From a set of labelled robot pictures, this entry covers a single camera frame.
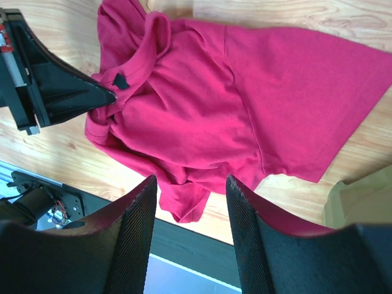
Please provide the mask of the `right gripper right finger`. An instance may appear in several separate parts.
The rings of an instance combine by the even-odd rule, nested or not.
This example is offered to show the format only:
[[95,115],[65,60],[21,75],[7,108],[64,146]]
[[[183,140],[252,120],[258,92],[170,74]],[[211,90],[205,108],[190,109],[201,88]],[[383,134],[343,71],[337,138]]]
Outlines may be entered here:
[[391,292],[391,225],[324,227],[232,175],[226,199],[243,293]]

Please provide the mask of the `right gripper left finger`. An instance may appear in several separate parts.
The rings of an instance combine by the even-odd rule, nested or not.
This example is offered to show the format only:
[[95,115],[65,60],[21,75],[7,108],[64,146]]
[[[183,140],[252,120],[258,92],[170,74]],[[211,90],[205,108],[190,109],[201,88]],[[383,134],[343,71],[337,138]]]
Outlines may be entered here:
[[142,293],[157,179],[62,229],[1,222],[2,293]]

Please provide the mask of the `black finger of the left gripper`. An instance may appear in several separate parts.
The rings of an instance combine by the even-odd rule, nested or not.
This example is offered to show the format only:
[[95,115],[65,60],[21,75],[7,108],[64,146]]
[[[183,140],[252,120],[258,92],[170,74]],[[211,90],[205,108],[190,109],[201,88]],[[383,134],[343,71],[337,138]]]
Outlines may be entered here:
[[16,25],[15,37],[28,72],[28,93],[41,126],[61,124],[115,102],[113,91],[50,52],[26,23]]

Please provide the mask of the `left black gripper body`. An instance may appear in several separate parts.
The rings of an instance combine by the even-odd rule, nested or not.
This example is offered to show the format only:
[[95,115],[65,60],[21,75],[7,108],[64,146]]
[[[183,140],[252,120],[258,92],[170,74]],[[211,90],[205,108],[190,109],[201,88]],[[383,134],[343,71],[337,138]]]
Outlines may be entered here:
[[39,79],[50,65],[45,50],[20,10],[1,9],[1,106],[29,135],[51,124],[50,92]]

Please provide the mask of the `crimson red t shirt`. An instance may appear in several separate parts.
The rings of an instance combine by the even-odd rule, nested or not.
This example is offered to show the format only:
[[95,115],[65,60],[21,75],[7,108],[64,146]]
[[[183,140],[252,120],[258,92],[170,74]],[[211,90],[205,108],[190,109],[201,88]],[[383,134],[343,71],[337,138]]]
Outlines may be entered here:
[[100,70],[116,101],[86,117],[86,138],[143,176],[160,207],[199,221],[228,175],[318,182],[391,86],[391,54],[304,28],[248,29],[98,9]]

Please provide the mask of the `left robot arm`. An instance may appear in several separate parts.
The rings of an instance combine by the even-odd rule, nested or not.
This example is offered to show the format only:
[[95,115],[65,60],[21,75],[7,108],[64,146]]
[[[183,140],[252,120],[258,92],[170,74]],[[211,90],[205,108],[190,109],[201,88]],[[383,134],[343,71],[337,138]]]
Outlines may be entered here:
[[[110,105],[115,94],[72,67],[36,37],[18,9],[1,9],[1,107],[8,108],[19,131],[36,135],[41,128]],[[1,199],[1,219],[35,228],[49,210],[66,209],[48,186],[12,181],[19,194]]]

